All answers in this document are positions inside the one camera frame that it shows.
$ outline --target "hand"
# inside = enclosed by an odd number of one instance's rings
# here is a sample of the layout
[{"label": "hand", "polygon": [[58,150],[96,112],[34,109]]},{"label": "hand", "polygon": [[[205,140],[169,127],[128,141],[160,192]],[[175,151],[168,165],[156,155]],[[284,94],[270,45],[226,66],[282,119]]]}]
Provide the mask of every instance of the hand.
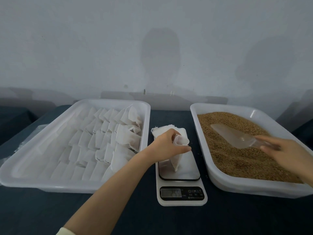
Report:
[{"label": "hand", "polygon": [[180,135],[180,133],[176,130],[169,129],[165,133],[158,136],[153,143],[143,150],[147,157],[151,159],[152,163],[164,161],[177,154],[186,153],[191,150],[190,146],[173,145],[173,140],[176,134]]},{"label": "hand", "polygon": [[259,135],[257,139],[280,146],[281,150],[276,151],[267,146],[261,146],[261,150],[271,156],[280,166],[286,170],[312,180],[313,157],[301,145],[293,140],[273,138]]}]

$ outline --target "tray of brown grain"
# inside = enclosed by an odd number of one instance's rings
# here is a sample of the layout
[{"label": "tray of brown grain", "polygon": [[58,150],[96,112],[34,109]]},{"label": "tray of brown grain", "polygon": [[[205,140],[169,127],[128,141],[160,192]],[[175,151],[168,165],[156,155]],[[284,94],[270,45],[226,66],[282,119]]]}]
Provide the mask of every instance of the tray of brown grain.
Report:
[{"label": "tray of brown grain", "polygon": [[313,189],[256,148],[236,149],[210,124],[223,123],[251,135],[293,139],[313,152],[264,112],[245,106],[196,103],[190,107],[210,180],[237,193],[298,198]]}]

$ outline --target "granular material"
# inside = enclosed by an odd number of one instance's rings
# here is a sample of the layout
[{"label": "granular material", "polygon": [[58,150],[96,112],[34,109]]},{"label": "granular material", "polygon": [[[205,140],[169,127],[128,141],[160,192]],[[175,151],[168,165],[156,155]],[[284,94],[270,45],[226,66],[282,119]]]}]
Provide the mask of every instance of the granular material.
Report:
[{"label": "granular material", "polygon": [[243,178],[303,183],[257,148],[237,149],[221,137],[211,124],[222,123],[250,135],[268,135],[257,124],[227,112],[198,115],[214,164],[227,175]]}]

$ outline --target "black control panel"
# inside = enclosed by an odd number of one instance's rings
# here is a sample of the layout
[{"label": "black control panel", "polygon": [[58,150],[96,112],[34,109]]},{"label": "black control panel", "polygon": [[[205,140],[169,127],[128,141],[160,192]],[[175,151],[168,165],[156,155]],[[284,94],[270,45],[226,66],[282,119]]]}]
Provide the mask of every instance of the black control panel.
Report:
[{"label": "black control panel", "polygon": [[204,193],[198,186],[163,186],[160,197],[164,201],[194,201],[204,200]]}]

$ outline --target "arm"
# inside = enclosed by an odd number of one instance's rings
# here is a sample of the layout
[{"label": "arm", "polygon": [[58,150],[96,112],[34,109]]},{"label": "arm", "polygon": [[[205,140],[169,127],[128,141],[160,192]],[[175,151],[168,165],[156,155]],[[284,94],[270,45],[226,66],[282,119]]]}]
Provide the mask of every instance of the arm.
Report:
[{"label": "arm", "polygon": [[261,146],[261,150],[271,156],[280,166],[299,176],[313,187],[313,157],[301,145],[293,140],[256,136],[256,138],[280,146],[279,151]]},{"label": "arm", "polygon": [[76,235],[111,234],[146,170],[155,162],[191,150],[189,146],[172,144],[176,134],[179,133],[170,129],[136,154],[77,210],[64,227]]}]

